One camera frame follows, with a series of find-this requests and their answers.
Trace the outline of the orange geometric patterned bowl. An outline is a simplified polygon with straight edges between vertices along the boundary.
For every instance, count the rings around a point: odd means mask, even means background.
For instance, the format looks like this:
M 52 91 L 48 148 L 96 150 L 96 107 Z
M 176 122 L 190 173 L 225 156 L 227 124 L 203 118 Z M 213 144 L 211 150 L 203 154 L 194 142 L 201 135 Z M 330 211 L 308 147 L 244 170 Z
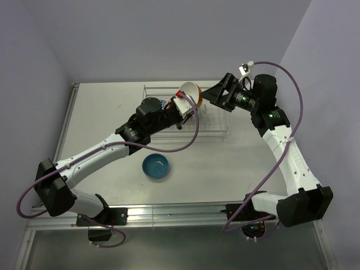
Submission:
M 161 109 L 165 110 L 166 105 L 168 104 L 168 101 L 167 100 L 160 100 L 160 103 L 161 103 Z

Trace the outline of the white bowl blue orange rim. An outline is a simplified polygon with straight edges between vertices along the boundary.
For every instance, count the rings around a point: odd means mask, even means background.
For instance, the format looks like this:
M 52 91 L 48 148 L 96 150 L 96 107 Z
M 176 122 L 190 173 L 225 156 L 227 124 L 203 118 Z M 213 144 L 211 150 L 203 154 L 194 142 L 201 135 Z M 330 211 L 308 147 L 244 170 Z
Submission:
M 196 108 L 199 109 L 202 105 L 203 99 L 201 96 L 202 90 L 195 82 L 185 82 L 180 88 L 184 94 L 191 96 L 196 103 Z

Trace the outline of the teal blue bowl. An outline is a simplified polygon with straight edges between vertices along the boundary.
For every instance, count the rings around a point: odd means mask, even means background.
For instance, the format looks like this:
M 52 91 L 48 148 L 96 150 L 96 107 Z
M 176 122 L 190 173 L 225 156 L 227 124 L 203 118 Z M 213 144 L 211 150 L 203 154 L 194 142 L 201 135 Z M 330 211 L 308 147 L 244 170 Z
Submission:
M 142 162 L 144 175 L 151 179 L 162 179 L 169 173 L 169 161 L 162 154 L 150 154 Z

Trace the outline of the pale green bowl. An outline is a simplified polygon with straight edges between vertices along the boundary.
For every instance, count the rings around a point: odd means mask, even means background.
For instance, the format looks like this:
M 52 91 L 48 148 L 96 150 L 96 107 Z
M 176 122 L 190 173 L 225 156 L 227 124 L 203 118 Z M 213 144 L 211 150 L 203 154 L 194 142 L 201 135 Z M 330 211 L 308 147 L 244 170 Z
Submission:
M 206 118 L 208 114 L 207 106 L 201 105 L 198 109 L 198 115 L 200 119 Z

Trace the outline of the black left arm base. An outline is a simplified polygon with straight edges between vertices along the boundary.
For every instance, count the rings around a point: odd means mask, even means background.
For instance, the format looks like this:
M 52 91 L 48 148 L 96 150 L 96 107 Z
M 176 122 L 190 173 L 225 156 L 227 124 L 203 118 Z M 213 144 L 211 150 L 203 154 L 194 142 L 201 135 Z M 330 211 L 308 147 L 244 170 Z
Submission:
M 78 214 L 76 219 L 77 227 L 88 228 L 88 240 L 90 244 L 99 248 L 114 248 L 124 244 L 126 235 L 116 226 L 124 226 L 127 224 L 128 209 L 122 207 L 107 208 L 96 217 L 90 218 L 83 214 Z M 105 245 L 114 233 L 122 236 L 121 242 L 118 244 Z

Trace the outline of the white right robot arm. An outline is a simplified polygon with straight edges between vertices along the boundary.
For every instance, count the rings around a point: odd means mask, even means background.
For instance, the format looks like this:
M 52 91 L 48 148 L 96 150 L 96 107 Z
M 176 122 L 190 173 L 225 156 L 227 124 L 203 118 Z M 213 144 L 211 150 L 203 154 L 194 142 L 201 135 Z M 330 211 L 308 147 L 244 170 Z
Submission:
M 239 107 L 250 112 L 251 122 L 277 160 L 286 184 L 286 196 L 274 195 L 256 187 L 228 218 L 232 221 L 278 218 L 285 227 L 322 219 L 334 197 L 329 186 L 323 187 L 311 172 L 294 139 L 295 129 L 276 106 L 276 78 L 259 74 L 251 89 L 233 74 L 226 74 L 201 96 L 211 104 L 233 111 Z

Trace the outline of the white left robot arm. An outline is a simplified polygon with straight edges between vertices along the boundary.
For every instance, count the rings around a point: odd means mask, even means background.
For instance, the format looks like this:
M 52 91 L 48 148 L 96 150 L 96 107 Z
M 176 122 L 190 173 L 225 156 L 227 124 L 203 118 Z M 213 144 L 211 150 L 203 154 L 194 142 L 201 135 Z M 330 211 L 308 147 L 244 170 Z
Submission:
M 88 216 L 95 224 L 106 223 L 110 217 L 106 201 L 98 194 L 77 191 L 76 185 L 107 164 L 148 149 L 153 134 L 173 125 L 180 128 L 195 111 L 196 103 L 183 93 L 165 106 L 157 98 L 146 98 L 129 120 L 102 142 L 57 163 L 50 159 L 40 162 L 34 190 L 46 212 L 56 217 L 70 211 Z

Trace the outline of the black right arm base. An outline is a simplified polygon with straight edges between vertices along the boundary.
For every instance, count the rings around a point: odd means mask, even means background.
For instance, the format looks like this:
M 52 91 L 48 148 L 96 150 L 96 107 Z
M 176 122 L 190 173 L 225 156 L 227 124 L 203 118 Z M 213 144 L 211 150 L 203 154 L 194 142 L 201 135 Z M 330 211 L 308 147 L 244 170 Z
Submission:
M 247 240 L 252 239 L 256 241 L 265 236 L 266 221 L 272 221 L 275 219 L 276 217 L 274 215 L 262 211 L 256 211 L 252 202 L 249 202 L 232 220 L 232 222 L 239 222 L 244 225 L 237 225 L 231 228 L 226 226 L 224 232 L 241 229 L 241 232 Z

